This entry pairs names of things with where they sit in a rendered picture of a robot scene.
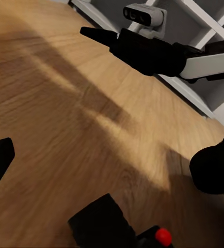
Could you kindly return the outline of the digital camera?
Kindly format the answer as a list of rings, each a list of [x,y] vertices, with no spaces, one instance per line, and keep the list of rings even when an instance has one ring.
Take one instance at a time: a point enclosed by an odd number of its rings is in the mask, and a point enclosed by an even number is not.
[[[106,194],[69,220],[81,248],[174,248],[171,234],[155,225],[138,236],[110,194]]]

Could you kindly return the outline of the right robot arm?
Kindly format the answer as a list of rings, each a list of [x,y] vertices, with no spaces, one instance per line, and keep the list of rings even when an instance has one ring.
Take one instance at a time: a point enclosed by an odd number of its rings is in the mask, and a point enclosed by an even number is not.
[[[124,7],[126,19],[143,25],[137,33],[122,28],[117,39],[113,30],[83,26],[80,33],[110,47],[120,60],[145,75],[180,77],[194,84],[198,79],[224,79],[224,40],[205,44],[205,51],[190,45],[162,41],[167,11],[145,4]]]

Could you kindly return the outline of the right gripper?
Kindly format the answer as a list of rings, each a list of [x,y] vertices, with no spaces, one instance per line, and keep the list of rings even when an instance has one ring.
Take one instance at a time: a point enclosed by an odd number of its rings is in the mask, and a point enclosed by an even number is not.
[[[153,37],[148,39],[129,29],[122,28],[117,39],[113,30],[83,26],[80,33],[110,47],[120,60],[145,75],[163,74],[174,60],[172,45]]]

